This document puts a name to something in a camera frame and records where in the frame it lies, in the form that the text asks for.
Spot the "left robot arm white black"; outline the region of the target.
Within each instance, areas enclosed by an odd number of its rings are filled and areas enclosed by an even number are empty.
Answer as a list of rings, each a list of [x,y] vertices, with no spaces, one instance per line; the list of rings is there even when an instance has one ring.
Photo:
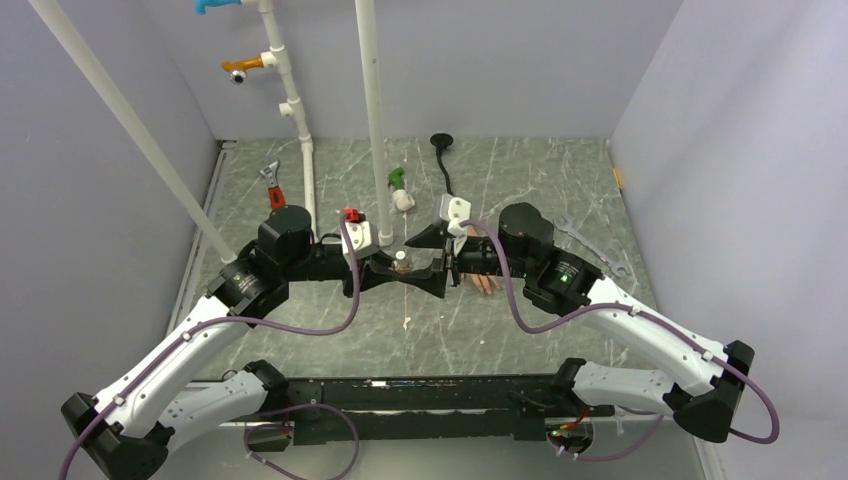
[[[161,343],[99,392],[75,393],[63,404],[74,442],[60,478],[85,453],[110,479],[147,479],[172,452],[221,423],[254,413],[272,420],[285,411],[285,377],[265,362],[189,398],[182,391],[221,350],[258,326],[321,336],[319,328],[268,319],[288,300],[292,283],[338,281],[347,297],[360,300],[369,260],[381,251],[377,228],[361,212],[345,209],[336,242],[327,245],[315,236],[311,220],[302,207],[272,210]]]

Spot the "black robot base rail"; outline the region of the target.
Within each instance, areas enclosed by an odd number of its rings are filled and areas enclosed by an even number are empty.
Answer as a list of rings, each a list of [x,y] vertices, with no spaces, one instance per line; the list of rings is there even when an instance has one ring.
[[[354,438],[543,441],[561,422],[587,425],[614,413],[568,398],[552,374],[287,378],[264,360],[243,370],[268,392],[246,419],[284,421],[296,446]]]

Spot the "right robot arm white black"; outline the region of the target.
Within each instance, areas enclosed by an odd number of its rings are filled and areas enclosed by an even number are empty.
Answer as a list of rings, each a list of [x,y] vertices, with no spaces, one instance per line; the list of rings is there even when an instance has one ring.
[[[467,236],[463,200],[449,203],[458,212],[437,213],[406,246],[445,251],[454,273],[496,275],[506,282],[520,278],[523,296],[556,315],[549,329],[584,324],[649,362],[650,369],[639,370],[566,359],[550,391],[557,411],[574,415],[615,405],[669,416],[713,443],[734,434],[733,417],[754,358],[750,346],[695,334],[626,293],[592,263],[556,247],[554,224],[529,203],[503,209],[497,231],[485,237]]]

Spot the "glitter nail polish bottle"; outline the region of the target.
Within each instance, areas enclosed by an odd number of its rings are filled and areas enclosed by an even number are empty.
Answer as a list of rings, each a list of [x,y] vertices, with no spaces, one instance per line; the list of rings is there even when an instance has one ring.
[[[406,274],[413,270],[413,261],[405,251],[398,250],[394,253],[391,268],[397,273]]]

